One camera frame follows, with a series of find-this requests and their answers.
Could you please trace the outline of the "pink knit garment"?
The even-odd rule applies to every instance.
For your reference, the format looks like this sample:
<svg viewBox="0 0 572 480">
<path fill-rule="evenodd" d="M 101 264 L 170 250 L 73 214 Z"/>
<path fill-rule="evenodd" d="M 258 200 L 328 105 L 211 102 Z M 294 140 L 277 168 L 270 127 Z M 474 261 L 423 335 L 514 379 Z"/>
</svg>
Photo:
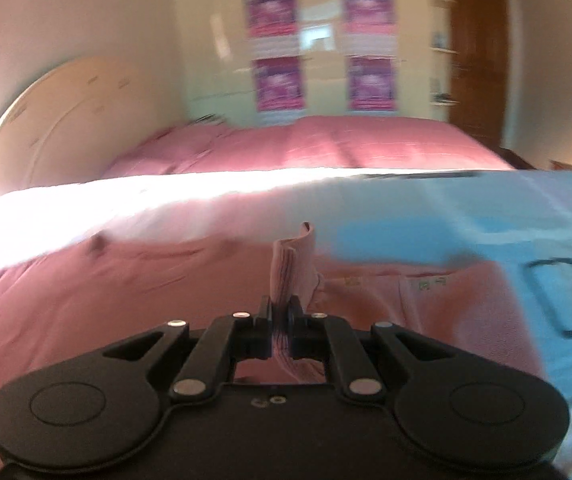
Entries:
<svg viewBox="0 0 572 480">
<path fill-rule="evenodd" d="M 501 268 L 359 264 L 315 252 L 315 234 L 271 244 L 209 237 L 179 244 L 96 235 L 0 269 L 0 387 L 171 320 L 194 328 L 263 297 L 297 295 L 307 312 L 359 330 L 389 321 L 541 375 L 539 353 Z"/>
</svg>

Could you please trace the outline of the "pink bed cover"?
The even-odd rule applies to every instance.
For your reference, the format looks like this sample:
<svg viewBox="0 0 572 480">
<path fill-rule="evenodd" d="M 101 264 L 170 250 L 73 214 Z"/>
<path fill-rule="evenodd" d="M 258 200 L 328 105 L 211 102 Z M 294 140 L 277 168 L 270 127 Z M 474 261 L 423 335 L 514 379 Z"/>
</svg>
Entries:
<svg viewBox="0 0 572 480">
<path fill-rule="evenodd" d="M 309 116 L 290 125 L 192 124 L 154 134 L 118 156 L 105 178 L 295 168 L 402 172 L 508 170 L 510 165 L 445 122 L 407 117 Z"/>
</svg>

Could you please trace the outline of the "purple poster bottom left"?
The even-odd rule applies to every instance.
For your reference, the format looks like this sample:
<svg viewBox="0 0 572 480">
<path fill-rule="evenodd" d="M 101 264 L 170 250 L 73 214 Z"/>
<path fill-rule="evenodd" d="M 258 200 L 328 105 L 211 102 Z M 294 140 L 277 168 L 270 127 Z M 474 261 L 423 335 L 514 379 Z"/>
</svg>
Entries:
<svg viewBox="0 0 572 480">
<path fill-rule="evenodd" d="M 252 75 L 259 112 L 303 110 L 305 107 L 299 56 L 254 60 Z"/>
</svg>

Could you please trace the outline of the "purple poster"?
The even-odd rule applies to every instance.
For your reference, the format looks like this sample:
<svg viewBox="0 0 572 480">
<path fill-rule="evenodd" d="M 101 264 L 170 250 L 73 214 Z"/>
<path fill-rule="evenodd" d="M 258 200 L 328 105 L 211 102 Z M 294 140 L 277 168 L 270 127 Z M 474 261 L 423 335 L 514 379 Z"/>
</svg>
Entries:
<svg viewBox="0 0 572 480">
<path fill-rule="evenodd" d="M 392 35 L 397 30 L 394 0 L 342 0 L 348 34 Z"/>
<path fill-rule="evenodd" d="M 250 38 L 292 36 L 298 31 L 297 0 L 243 0 Z"/>
<path fill-rule="evenodd" d="M 397 110 L 397 76 L 391 58 L 349 56 L 348 99 L 353 112 Z"/>
<path fill-rule="evenodd" d="M 254 60 L 252 75 L 259 112 L 303 110 L 305 107 L 299 56 Z"/>
</svg>

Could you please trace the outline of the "light blue patterned bedsheet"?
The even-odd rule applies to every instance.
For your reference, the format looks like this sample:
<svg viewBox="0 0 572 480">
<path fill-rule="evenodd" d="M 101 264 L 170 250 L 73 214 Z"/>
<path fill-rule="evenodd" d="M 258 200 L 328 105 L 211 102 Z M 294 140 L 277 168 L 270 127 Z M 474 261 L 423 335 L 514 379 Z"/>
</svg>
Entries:
<svg viewBox="0 0 572 480">
<path fill-rule="evenodd" d="M 315 252 L 359 264 L 503 271 L 570 407 L 556 466 L 572 478 L 572 172 L 357 174 L 284 169 L 168 174 L 29 188 L 0 196 L 0 269 L 96 235 L 179 244 L 271 244 L 315 234 Z"/>
</svg>

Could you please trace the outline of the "purple poster bottom right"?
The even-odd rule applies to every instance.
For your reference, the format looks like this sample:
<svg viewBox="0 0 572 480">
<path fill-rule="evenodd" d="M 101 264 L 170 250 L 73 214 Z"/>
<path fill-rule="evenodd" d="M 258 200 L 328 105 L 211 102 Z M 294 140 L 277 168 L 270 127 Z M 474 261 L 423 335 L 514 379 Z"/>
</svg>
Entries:
<svg viewBox="0 0 572 480">
<path fill-rule="evenodd" d="M 391 58 L 349 56 L 348 99 L 353 112 L 397 110 L 397 76 Z"/>
</svg>

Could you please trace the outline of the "cream curved headboard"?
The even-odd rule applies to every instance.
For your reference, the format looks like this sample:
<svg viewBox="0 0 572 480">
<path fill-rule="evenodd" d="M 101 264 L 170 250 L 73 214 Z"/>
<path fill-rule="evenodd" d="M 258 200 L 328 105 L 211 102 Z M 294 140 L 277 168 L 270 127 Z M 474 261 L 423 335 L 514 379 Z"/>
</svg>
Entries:
<svg viewBox="0 0 572 480">
<path fill-rule="evenodd" d="M 30 84 L 1 115 L 0 196 L 97 180 L 183 115 L 182 101 L 135 63 L 74 58 Z"/>
</svg>

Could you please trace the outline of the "purple poster top left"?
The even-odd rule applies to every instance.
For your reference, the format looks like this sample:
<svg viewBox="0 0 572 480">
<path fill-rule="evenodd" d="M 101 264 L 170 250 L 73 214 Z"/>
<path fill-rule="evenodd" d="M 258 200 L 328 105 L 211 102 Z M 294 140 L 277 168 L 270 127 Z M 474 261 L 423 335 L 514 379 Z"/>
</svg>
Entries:
<svg viewBox="0 0 572 480">
<path fill-rule="evenodd" d="M 243 0 L 250 38 L 292 36 L 298 31 L 297 0 Z"/>
</svg>

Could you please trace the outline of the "purple poster top right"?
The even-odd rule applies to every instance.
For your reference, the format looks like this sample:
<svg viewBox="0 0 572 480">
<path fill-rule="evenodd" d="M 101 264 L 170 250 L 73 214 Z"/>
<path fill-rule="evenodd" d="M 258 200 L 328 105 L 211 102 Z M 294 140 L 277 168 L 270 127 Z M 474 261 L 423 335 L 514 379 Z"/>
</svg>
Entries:
<svg viewBox="0 0 572 480">
<path fill-rule="evenodd" d="M 348 34 L 392 35 L 397 30 L 394 0 L 342 0 Z"/>
</svg>

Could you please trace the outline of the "white corner shelf unit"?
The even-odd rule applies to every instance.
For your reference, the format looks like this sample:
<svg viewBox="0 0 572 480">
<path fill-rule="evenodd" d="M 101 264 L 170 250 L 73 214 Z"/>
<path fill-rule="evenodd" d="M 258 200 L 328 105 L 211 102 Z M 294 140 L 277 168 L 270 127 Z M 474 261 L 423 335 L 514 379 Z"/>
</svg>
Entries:
<svg viewBox="0 0 572 480">
<path fill-rule="evenodd" d="M 451 77 L 455 50 L 451 39 L 451 18 L 455 0 L 428 0 L 430 29 L 430 104 L 432 114 L 446 120 L 456 102 L 452 96 Z"/>
</svg>

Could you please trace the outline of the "brown wooden door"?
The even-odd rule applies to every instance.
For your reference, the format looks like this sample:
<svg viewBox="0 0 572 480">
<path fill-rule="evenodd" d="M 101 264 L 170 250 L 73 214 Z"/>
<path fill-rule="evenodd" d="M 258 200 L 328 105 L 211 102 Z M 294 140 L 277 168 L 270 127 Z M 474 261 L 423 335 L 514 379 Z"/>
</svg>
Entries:
<svg viewBox="0 0 572 480">
<path fill-rule="evenodd" d="M 508 75 L 506 0 L 454 0 L 450 123 L 488 148 L 502 142 Z"/>
</svg>

